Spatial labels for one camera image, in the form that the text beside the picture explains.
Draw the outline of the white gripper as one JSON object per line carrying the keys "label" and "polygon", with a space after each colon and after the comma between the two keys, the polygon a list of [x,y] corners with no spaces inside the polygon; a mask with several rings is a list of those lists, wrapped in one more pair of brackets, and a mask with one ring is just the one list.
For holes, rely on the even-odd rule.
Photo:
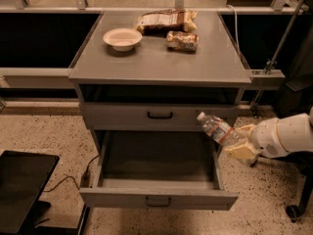
{"label": "white gripper", "polygon": [[247,124],[237,127],[236,131],[244,137],[250,138],[251,143],[245,141],[228,146],[224,148],[224,152],[243,165],[253,165],[260,154],[269,159],[286,157],[289,153],[280,142],[277,132],[278,121],[279,119],[274,117],[257,125]]}

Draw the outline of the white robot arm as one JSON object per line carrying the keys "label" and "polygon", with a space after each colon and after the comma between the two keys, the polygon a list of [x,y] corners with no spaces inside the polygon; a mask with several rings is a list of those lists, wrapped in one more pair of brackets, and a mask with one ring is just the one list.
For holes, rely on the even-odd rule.
{"label": "white robot arm", "polygon": [[227,146],[223,151],[245,165],[254,164],[259,157],[284,158],[299,152],[313,152],[313,114],[273,117],[258,124],[237,128],[243,141]]}

